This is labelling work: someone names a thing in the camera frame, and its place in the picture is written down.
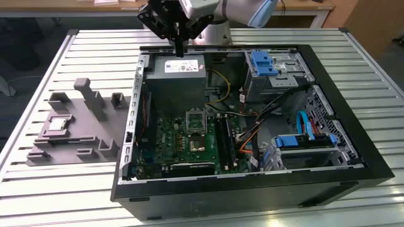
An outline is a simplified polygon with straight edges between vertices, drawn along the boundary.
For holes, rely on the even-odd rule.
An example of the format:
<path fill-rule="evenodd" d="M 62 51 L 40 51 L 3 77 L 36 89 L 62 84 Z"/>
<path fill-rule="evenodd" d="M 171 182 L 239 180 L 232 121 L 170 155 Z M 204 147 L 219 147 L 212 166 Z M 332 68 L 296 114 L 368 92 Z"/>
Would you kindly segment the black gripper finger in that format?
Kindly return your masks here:
<path fill-rule="evenodd" d="M 152 7 L 148 4 L 140 8 L 138 19 L 160 39 L 167 39 L 170 41 L 171 45 L 175 47 L 176 56 L 180 57 L 179 23 L 166 23 L 152 11 Z"/>
<path fill-rule="evenodd" d="M 214 20 L 214 15 L 199 17 L 195 21 L 191 19 L 180 20 L 180 57 L 187 51 L 187 43 L 190 39 L 196 39 L 202 31 L 207 28 Z"/>

